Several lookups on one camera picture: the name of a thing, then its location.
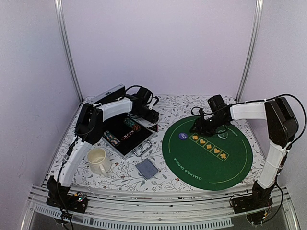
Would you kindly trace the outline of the purple small blind button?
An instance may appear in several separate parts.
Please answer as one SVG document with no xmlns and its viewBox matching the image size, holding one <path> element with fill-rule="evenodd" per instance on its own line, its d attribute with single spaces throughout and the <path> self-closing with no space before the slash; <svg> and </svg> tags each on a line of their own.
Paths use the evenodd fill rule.
<svg viewBox="0 0 307 230">
<path fill-rule="evenodd" d="M 186 140 L 186 139 L 189 138 L 188 134 L 186 134 L 184 132 L 179 133 L 178 137 L 179 137 L 180 140 Z"/>
</svg>

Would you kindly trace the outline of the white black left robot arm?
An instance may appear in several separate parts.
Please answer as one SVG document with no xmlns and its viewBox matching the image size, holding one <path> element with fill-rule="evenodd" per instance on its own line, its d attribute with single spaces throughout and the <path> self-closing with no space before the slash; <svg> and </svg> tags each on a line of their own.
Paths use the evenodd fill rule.
<svg viewBox="0 0 307 230">
<path fill-rule="evenodd" d="M 69 190 L 82 158 L 100 140 L 106 141 L 125 159 L 132 154 L 141 156 L 145 153 L 143 143 L 149 141 L 153 133 L 129 116 L 157 123 L 159 113 L 153 107 L 159 98 L 145 87 L 138 88 L 135 94 L 129 95 L 125 86 L 118 85 L 82 106 L 74 131 L 76 138 L 61 167 L 47 182 L 48 189 L 53 192 L 53 201 L 61 208 L 71 204 L 71 197 L 60 189 Z"/>
</svg>

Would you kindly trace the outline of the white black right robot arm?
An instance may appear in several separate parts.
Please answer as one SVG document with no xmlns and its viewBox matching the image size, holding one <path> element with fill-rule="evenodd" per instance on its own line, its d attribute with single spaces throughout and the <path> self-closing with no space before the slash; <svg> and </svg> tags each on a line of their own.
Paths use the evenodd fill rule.
<svg viewBox="0 0 307 230">
<path fill-rule="evenodd" d="M 261 175 L 254 183 L 252 195 L 248 199 L 252 209 L 258 209 L 266 202 L 277 185 L 278 174 L 283 169 L 289 150 L 301 137 L 301 134 L 297 134 L 298 120 L 287 97 L 296 99 L 284 93 L 269 99 L 226 104 L 220 95 L 215 95 L 208 100 L 211 112 L 206 113 L 199 108 L 190 129 L 192 133 L 210 137 L 217 133 L 217 128 L 234 120 L 266 120 L 270 147 Z"/>
</svg>

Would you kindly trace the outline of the rear poker chip stack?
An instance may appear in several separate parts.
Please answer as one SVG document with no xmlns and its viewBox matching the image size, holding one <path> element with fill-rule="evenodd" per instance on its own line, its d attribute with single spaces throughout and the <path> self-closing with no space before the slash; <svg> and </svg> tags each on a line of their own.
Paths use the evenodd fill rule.
<svg viewBox="0 0 307 230">
<path fill-rule="evenodd" d="M 124 124 L 135 132 L 140 131 L 142 128 L 138 123 L 128 117 L 124 119 Z"/>
</svg>

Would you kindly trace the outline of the poker chip stack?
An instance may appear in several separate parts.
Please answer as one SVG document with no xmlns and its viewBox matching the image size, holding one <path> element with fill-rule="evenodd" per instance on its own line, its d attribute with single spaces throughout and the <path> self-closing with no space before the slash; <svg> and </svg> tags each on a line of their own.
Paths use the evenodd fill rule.
<svg viewBox="0 0 307 230">
<path fill-rule="evenodd" d="M 140 131 L 142 128 L 138 123 L 128 117 L 124 119 L 124 124 L 135 132 Z"/>
<path fill-rule="evenodd" d="M 118 146 L 120 144 L 120 140 L 118 140 L 110 131 L 105 131 L 103 133 L 103 137 L 113 146 Z"/>
</svg>

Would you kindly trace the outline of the clear glass dealer button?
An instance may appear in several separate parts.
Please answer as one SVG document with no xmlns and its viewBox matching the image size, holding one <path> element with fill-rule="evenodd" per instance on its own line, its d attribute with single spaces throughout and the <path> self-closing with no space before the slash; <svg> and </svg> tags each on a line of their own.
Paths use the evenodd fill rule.
<svg viewBox="0 0 307 230">
<path fill-rule="evenodd" d="M 225 129 L 218 130 L 217 136 L 221 139 L 227 139 L 228 138 L 228 132 Z"/>
</svg>

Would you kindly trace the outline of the green round poker mat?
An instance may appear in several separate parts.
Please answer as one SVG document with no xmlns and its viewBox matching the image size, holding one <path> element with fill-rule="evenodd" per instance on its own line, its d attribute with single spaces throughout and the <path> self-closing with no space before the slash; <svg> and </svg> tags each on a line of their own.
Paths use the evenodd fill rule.
<svg viewBox="0 0 307 230">
<path fill-rule="evenodd" d="M 234 125 L 217 128 L 228 132 L 227 139 L 191 133 L 195 121 L 190 116 L 167 129 L 162 141 L 166 165 L 175 175 L 175 183 L 218 191 L 233 187 L 249 174 L 253 164 L 252 147 L 247 137 Z M 179 133 L 189 138 L 180 140 Z"/>
</svg>

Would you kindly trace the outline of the front poker chip stack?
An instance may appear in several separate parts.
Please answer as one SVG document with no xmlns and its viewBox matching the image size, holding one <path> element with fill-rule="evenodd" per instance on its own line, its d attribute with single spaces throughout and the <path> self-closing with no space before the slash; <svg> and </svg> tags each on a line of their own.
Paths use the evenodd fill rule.
<svg viewBox="0 0 307 230">
<path fill-rule="evenodd" d="M 110 131 L 105 131 L 103 133 L 103 137 L 113 146 L 118 146 L 120 144 L 120 140 L 118 140 Z"/>
</svg>

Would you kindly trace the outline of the white floral tablecloth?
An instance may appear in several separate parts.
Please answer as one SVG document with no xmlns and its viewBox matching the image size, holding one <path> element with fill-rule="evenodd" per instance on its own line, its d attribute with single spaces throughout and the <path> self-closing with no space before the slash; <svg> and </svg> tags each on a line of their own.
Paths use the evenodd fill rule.
<svg viewBox="0 0 307 230">
<path fill-rule="evenodd" d="M 102 140 L 98 142 L 95 147 L 106 149 L 107 155 L 111 160 L 111 168 L 108 171 L 109 177 L 105 178 L 103 175 L 94 174 L 89 168 L 86 156 L 84 156 L 74 173 L 72 186 L 129 192 L 185 192 L 200 190 L 192 185 L 188 185 L 186 182 L 183 182 L 171 172 L 163 158 L 162 140 L 165 132 L 172 124 L 191 115 L 190 110 L 194 106 L 202 107 L 207 113 L 209 113 L 210 108 L 207 100 L 210 96 L 161 95 L 158 97 L 160 101 L 154 109 L 160 113 L 160 116 L 158 121 L 158 132 L 154 132 L 154 138 L 151 140 L 152 148 L 141 157 L 134 155 L 124 160 Z M 80 111 L 78 111 L 72 126 L 67 132 L 66 137 L 56 154 L 55 161 L 46 177 L 47 180 L 60 168 L 62 158 L 65 155 L 68 146 L 73 142 L 74 126 L 79 113 Z M 251 145 L 253 154 L 253 162 L 249 173 L 235 186 L 252 186 L 261 174 L 265 159 L 248 122 L 239 120 L 232 122 L 232 124 L 245 135 Z M 145 180 L 135 167 L 137 163 L 140 163 L 145 159 L 149 159 L 159 171 L 153 178 L 148 180 Z"/>
</svg>

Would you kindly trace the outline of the cream ceramic mug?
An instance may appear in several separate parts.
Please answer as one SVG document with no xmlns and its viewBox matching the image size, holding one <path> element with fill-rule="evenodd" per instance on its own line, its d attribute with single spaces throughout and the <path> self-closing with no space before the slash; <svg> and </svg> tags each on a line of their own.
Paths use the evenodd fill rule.
<svg viewBox="0 0 307 230">
<path fill-rule="evenodd" d="M 107 156 L 107 153 L 102 148 L 94 148 L 87 154 L 87 161 L 89 167 L 94 174 L 103 175 L 109 177 L 108 171 L 111 168 L 111 160 Z"/>
</svg>

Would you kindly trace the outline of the aluminium frame rail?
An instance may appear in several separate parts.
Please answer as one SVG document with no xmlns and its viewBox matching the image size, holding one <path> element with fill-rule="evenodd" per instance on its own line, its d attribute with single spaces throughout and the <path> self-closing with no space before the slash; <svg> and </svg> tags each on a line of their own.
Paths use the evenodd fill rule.
<svg viewBox="0 0 307 230">
<path fill-rule="evenodd" d="M 250 223 L 235 213 L 230 199 L 251 193 L 250 186 L 222 191 L 135 192 L 73 186 L 87 195 L 85 213 L 73 213 L 75 229 L 91 230 L 300 230 L 286 187 L 272 192 L 268 222 Z"/>
</svg>

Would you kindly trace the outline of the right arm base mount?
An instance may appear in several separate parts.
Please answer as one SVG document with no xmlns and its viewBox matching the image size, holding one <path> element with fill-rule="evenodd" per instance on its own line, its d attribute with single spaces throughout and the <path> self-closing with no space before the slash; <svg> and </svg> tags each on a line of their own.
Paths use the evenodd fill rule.
<svg viewBox="0 0 307 230">
<path fill-rule="evenodd" d="M 251 195 L 239 195 L 237 198 L 230 199 L 230 206 L 235 214 L 265 208 L 273 204 L 271 196 L 261 192 L 253 192 Z"/>
</svg>

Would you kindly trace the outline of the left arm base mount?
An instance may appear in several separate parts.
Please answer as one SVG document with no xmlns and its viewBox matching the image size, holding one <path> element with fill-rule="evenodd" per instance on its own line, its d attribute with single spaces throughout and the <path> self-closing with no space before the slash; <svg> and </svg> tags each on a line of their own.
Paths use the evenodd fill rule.
<svg viewBox="0 0 307 230">
<path fill-rule="evenodd" d="M 77 196 L 75 196 L 69 195 L 66 191 L 64 191 L 60 192 L 59 196 L 57 190 L 55 192 L 49 191 L 46 203 L 53 207 L 62 209 L 66 207 L 68 211 L 84 214 L 87 209 L 88 199 L 81 198 L 80 195 L 83 194 L 77 192 Z"/>
</svg>

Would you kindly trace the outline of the right aluminium post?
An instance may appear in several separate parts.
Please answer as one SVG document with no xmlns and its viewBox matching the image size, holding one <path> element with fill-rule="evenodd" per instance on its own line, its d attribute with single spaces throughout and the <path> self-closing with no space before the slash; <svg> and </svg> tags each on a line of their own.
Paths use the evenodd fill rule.
<svg viewBox="0 0 307 230">
<path fill-rule="evenodd" d="M 256 6 L 255 6 L 255 12 L 254 12 L 254 19 L 252 23 L 252 31 L 251 31 L 251 38 L 248 46 L 248 52 L 246 61 L 243 68 L 243 73 L 241 76 L 241 80 L 238 86 L 238 90 L 236 93 L 236 101 L 239 102 L 242 99 L 244 89 L 246 86 L 246 83 L 248 81 L 248 75 L 250 71 L 250 67 L 253 60 L 254 50 L 259 34 L 260 24 L 261 24 L 261 16 L 262 16 L 262 10 L 263 10 L 263 0 L 256 0 Z"/>
</svg>

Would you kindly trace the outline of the aluminium post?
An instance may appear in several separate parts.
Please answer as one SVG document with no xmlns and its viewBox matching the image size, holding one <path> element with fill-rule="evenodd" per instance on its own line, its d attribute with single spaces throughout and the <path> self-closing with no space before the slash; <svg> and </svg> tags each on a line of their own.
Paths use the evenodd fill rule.
<svg viewBox="0 0 307 230">
<path fill-rule="evenodd" d="M 254 50 L 259 34 L 260 24 L 261 24 L 261 16 L 262 16 L 262 10 L 263 10 L 263 0 L 256 0 L 256 6 L 255 6 L 255 12 L 254 12 L 254 19 L 252 23 L 252 31 L 251 31 L 251 38 L 248 46 L 248 52 L 246 61 L 243 68 L 243 73 L 241 76 L 241 80 L 238 86 L 238 90 L 236 93 L 236 101 L 239 102 L 242 99 L 244 89 L 246 86 L 246 83 L 248 81 L 248 75 L 250 71 L 250 67 L 253 60 Z"/>
<path fill-rule="evenodd" d="M 71 54 L 69 38 L 68 38 L 65 18 L 64 18 L 63 4 L 61 0 L 54 0 L 54 3 L 55 3 L 56 16 L 57 16 L 58 25 L 59 25 L 60 36 L 61 36 L 63 48 L 64 48 L 64 54 L 67 60 L 73 87 L 75 89 L 78 100 L 82 102 L 83 95 L 82 95 L 81 87 L 80 87 L 80 84 L 77 78 L 77 74 L 76 74 L 76 70 L 75 70 L 75 66 L 74 66 L 74 62 L 73 62 L 73 58 Z"/>
</svg>

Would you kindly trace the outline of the left aluminium post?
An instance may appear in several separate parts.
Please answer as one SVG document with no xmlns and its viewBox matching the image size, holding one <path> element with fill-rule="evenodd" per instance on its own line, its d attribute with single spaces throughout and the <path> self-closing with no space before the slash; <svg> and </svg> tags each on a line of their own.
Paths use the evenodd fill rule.
<svg viewBox="0 0 307 230">
<path fill-rule="evenodd" d="M 76 74 L 76 70 L 75 70 L 75 66 L 74 66 L 74 62 L 73 62 L 73 58 L 71 54 L 69 38 L 68 38 L 65 18 L 64 18 L 63 4 L 61 0 L 54 0 L 54 3 L 55 3 L 56 16 L 57 16 L 58 25 L 59 25 L 60 36 L 61 36 L 63 48 L 64 48 L 64 54 L 67 60 L 73 87 L 75 89 L 78 100 L 82 102 L 83 95 L 82 95 L 81 87 L 80 87 L 80 84 L 77 78 L 77 74 Z"/>
</svg>

